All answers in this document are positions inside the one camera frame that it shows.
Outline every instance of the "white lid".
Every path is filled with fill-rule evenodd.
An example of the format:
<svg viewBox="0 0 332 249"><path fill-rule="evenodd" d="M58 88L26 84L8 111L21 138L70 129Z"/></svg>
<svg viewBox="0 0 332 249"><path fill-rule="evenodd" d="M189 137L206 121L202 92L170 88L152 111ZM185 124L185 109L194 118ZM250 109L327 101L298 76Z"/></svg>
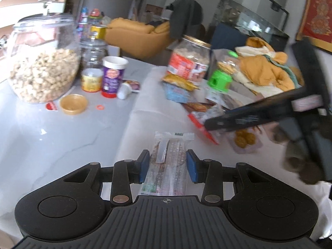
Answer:
<svg viewBox="0 0 332 249"><path fill-rule="evenodd" d="M106 56L103 58L103 66L110 69L125 69L127 67L128 60L116 57L116 56Z"/></svg>

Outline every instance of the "gold lid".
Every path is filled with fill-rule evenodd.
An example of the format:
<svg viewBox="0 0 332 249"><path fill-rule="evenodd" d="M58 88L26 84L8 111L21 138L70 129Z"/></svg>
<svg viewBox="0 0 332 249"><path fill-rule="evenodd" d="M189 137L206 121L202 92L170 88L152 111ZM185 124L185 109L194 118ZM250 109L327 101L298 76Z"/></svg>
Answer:
<svg viewBox="0 0 332 249"><path fill-rule="evenodd" d="M188 35L185 35L184 38L192 43L195 43L197 45L200 45L202 47L205 47L205 48L211 48L211 45L208 44L208 43L205 43L204 41L201 41L197 38L194 38L194 37L191 37L191 36L188 36Z"/></svg>
<svg viewBox="0 0 332 249"><path fill-rule="evenodd" d="M60 100L60 107L68 115L82 113L88 105L88 100L83 95L71 94Z"/></svg>

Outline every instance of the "red label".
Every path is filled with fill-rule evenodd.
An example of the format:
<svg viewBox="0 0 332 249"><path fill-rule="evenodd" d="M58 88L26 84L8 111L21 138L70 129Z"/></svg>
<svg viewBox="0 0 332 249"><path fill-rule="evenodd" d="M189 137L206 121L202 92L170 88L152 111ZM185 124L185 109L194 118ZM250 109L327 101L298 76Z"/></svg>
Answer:
<svg viewBox="0 0 332 249"><path fill-rule="evenodd" d="M58 111L58 108L56 107L56 105L54 104L53 101L48 102L48 103L45 105L45 107L46 107L47 110Z"/></svg>
<svg viewBox="0 0 332 249"><path fill-rule="evenodd" d="M108 77L110 79L116 79L119 75L120 75L120 72L119 72L119 70L116 70L116 69L109 69L106 72L106 77Z"/></svg>
<svg viewBox="0 0 332 249"><path fill-rule="evenodd" d="M189 79L191 71L195 68L195 63L177 53L172 54L169 61L168 70L184 79Z"/></svg>

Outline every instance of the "small glass jar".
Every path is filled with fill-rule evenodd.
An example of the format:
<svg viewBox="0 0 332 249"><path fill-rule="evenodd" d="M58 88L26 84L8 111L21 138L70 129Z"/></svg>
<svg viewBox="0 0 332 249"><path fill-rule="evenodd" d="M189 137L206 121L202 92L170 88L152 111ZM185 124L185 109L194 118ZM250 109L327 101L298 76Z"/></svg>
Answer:
<svg viewBox="0 0 332 249"><path fill-rule="evenodd" d="M101 39L95 37L82 39L80 42L81 47L81 63L80 72L87 68L100 68L103 67L103 58L107 56L108 44Z"/></svg>
<svg viewBox="0 0 332 249"><path fill-rule="evenodd" d="M29 16L14 25L7 46L8 82L28 103L45 103L66 93L78 70L80 48L70 14Z"/></svg>
<svg viewBox="0 0 332 249"><path fill-rule="evenodd" d="M199 85L210 63L210 44L185 35L174 49L168 71Z"/></svg>

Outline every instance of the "snack canister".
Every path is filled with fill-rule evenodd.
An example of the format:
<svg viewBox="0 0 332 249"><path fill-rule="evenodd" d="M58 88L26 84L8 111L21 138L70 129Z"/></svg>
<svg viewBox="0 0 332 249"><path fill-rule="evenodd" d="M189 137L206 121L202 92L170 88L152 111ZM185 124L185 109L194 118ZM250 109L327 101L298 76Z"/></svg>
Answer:
<svg viewBox="0 0 332 249"><path fill-rule="evenodd" d="M94 33L95 38L104 40L106 35L106 27L107 26L105 25L96 24L91 26L91 32Z"/></svg>
<svg viewBox="0 0 332 249"><path fill-rule="evenodd" d="M103 59L103 82L102 95L107 98L116 98L117 91L122 83L123 74L127 68L128 60L115 57L106 56Z"/></svg>

